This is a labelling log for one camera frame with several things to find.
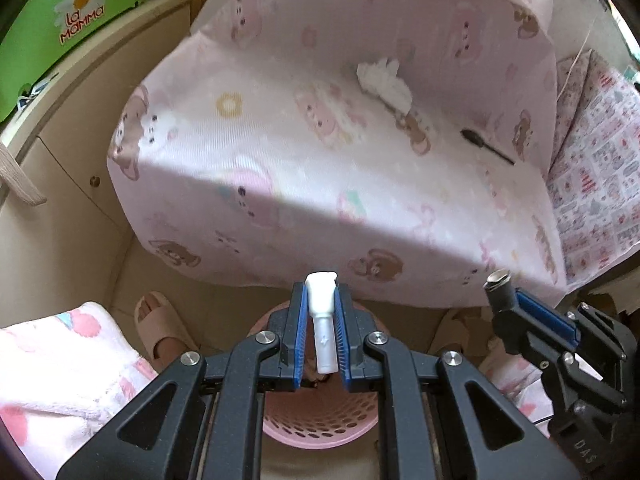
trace green plastic bin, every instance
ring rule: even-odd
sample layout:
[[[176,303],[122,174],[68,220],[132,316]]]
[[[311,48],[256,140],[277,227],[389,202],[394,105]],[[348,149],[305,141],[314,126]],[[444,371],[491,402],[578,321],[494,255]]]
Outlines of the green plastic bin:
[[[144,0],[29,0],[0,43],[0,121],[60,57]]]

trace cabinet door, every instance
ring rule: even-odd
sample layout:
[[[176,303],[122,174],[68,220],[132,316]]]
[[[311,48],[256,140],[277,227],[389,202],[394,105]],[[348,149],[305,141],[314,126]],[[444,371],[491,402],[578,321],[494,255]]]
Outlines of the cabinet door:
[[[97,60],[40,132],[64,170],[122,232],[128,223],[106,167],[111,135],[133,89],[188,31],[189,8],[183,6],[135,34]]]
[[[39,139],[22,168],[48,200],[0,207],[0,327],[101,303],[122,236]]]

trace pink plastic basket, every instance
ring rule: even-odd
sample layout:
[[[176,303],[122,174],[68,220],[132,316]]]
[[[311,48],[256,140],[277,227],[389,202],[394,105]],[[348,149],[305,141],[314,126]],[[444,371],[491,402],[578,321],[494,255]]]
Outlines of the pink plastic basket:
[[[262,316],[249,334],[267,327],[269,316],[289,301]],[[360,304],[356,308],[367,310]],[[386,327],[374,316],[379,330]],[[306,355],[315,355],[313,323],[306,335]],[[342,446],[367,433],[378,423],[378,398],[372,394],[350,394],[342,386],[340,374],[332,374],[317,388],[300,388],[295,393],[268,392],[264,399],[264,432],[288,446],[302,449],[328,449]]]

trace white cord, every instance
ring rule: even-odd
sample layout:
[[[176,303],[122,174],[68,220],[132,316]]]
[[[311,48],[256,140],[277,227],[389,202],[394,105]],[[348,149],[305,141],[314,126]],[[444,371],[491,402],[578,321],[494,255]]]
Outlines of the white cord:
[[[580,56],[582,55],[582,51],[584,50],[584,46],[587,44],[587,41],[589,40],[589,35],[591,34],[591,31],[593,30],[593,26],[596,24],[596,20],[598,19],[598,17],[596,16],[593,21],[591,22],[591,27],[589,27],[589,30],[587,31],[587,36],[586,38],[584,38],[584,42],[582,43],[582,46],[580,47],[580,50],[578,51],[578,55],[575,57],[574,62],[571,65],[571,68],[569,69],[569,73],[566,75],[566,79],[564,80],[564,85],[562,85],[562,89],[560,91],[560,93],[558,94],[558,97],[556,98],[556,103],[560,100],[560,98],[562,97],[562,94],[564,93],[564,90],[566,89],[566,86],[569,84],[569,78],[571,77],[571,72],[574,70],[575,64],[578,63],[578,60],[580,59]]]

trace metal screw head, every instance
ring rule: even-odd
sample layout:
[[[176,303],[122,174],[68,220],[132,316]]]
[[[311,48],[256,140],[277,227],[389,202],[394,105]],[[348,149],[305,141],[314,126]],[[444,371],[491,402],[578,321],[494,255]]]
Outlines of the metal screw head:
[[[508,269],[499,269],[489,274],[484,284],[484,288],[492,290],[499,285],[503,285],[511,279],[511,273]]]
[[[271,330],[262,330],[255,335],[255,340],[261,345],[268,345],[276,341],[276,335]]]
[[[369,340],[370,343],[374,345],[383,345],[384,343],[389,341],[388,336],[384,332],[380,332],[379,330],[376,330],[375,332],[371,332],[367,336],[367,339]]]
[[[442,354],[442,360],[449,366],[458,366],[459,364],[462,364],[462,355],[450,350]]]
[[[578,414],[583,412],[587,408],[587,405],[581,400],[576,400],[574,404],[574,413]]]
[[[193,366],[200,361],[200,354],[194,351],[185,352],[180,356],[180,362],[185,366]]]

